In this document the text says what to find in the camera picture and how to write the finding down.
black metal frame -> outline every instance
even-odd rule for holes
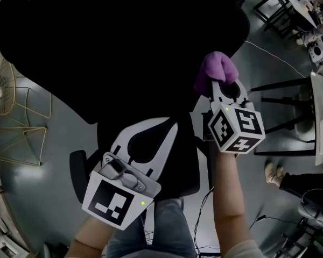
[[[254,10],[262,17],[263,21],[266,22],[266,26],[264,28],[264,31],[267,31],[268,29],[272,28],[282,39],[284,39],[291,31],[294,29],[294,26],[291,24],[282,30],[279,30],[275,23],[278,22],[285,14],[289,15],[289,11],[293,9],[293,6],[287,7],[289,1],[286,0],[286,2],[276,11],[274,12],[271,17],[267,17],[259,8],[265,4],[269,0],[262,0],[259,2],[256,6],[254,6]]]
[[[311,85],[311,78],[301,78],[298,80],[289,80],[274,84],[268,84],[256,88],[252,88],[251,92],[257,92],[257,91],[266,91],[266,90],[272,90],[272,89],[279,89],[279,88],[285,88],[285,87],[291,87],[291,86],[299,86],[299,85],[307,85],[310,87],[310,90],[312,91],[312,85]],[[262,98],[261,101],[263,102],[270,102],[270,103],[279,103],[279,104],[286,104],[286,105],[296,105],[296,106],[314,106],[313,99],[310,101],[294,101],[289,100],[287,98],[283,99],[276,99],[276,98]],[[273,128],[265,130],[265,134],[283,129],[283,128],[290,128],[290,126],[294,126],[294,124],[299,123],[301,121],[304,121],[306,119],[313,119],[315,124],[315,112],[313,110],[313,113],[305,114],[303,116],[300,116],[298,118],[295,118],[293,120],[287,121],[286,123],[280,124],[278,126],[275,126]],[[316,155],[316,140],[310,140],[307,141],[307,143],[314,143],[314,149],[312,150],[296,150],[296,151],[267,151],[267,152],[255,152],[255,155],[259,156],[315,156]]]
[[[280,10],[280,9],[278,9],[270,18],[268,18],[262,11],[260,11],[259,10],[259,8],[263,5],[263,4],[265,4],[267,1],[269,1],[269,0],[262,0],[261,2],[259,2],[256,6],[254,6],[254,10],[259,14],[259,15],[261,15],[262,16],[262,18],[264,19],[264,21],[265,22],[268,22],[271,18],[273,18],[274,17],[274,15],[276,15],[277,13],[278,13],[278,11]]]

office chair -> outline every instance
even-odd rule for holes
[[[245,13],[236,0],[83,0],[77,8],[75,1],[1,0],[0,50],[25,77],[98,123],[98,151],[70,157],[79,201],[120,131],[159,117],[175,118],[178,134],[157,198],[196,192],[193,84],[205,55],[231,57],[244,43]]]

jeans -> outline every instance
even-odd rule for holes
[[[115,230],[107,245],[107,258],[120,258],[142,249],[196,258],[195,247],[183,214],[183,202],[168,199],[155,203],[153,243],[147,245],[144,219],[140,215],[125,230]]]

electronic device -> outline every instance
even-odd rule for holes
[[[308,49],[308,54],[313,63],[319,63],[323,60],[323,51],[317,44]]]
[[[255,111],[243,84],[229,86],[212,81],[210,107],[213,117],[208,127],[221,152],[247,154],[265,139],[261,114]]]
[[[163,128],[159,145],[148,156],[134,152],[144,133]],[[126,229],[161,191],[157,182],[178,131],[171,118],[153,118],[121,131],[103,155],[103,167],[92,171],[82,209],[120,230]]]

white cable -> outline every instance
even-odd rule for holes
[[[301,202],[302,202],[303,204],[304,204],[303,199],[304,199],[305,194],[307,194],[307,193],[309,193],[310,191],[313,191],[313,190],[323,190],[323,188],[315,188],[315,189],[311,189],[311,190],[309,190],[308,192],[305,192],[305,193],[303,194],[303,196],[301,197]]]
[[[299,75],[301,75],[303,78],[305,78],[305,76],[303,76],[300,72],[298,72],[296,69],[295,69],[295,67],[293,67],[291,64],[289,64],[288,62],[286,62],[286,61],[284,61],[284,60],[282,60],[281,58],[278,58],[276,55],[273,55],[273,54],[271,54],[270,52],[268,52],[268,51],[266,51],[266,50],[264,50],[264,49],[262,49],[262,48],[260,48],[260,47],[258,47],[256,44],[254,44],[254,43],[251,43],[251,42],[249,42],[249,41],[246,41],[246,43],[249,43],[249,44],[252,44],[252,45],[254,45],[255,47],[257,47],[257,48],[259,48],[260,50],[263,50],[264,52],[266,52],[266,53],[268,53],[268,54],[270,54],[271,56],[274,56],[275,58],[277,58],[278,60],[281,60],[282,62],[284,62],[284,63],[286,63],[288,66],[290,66],[293,70],[295,70]]]

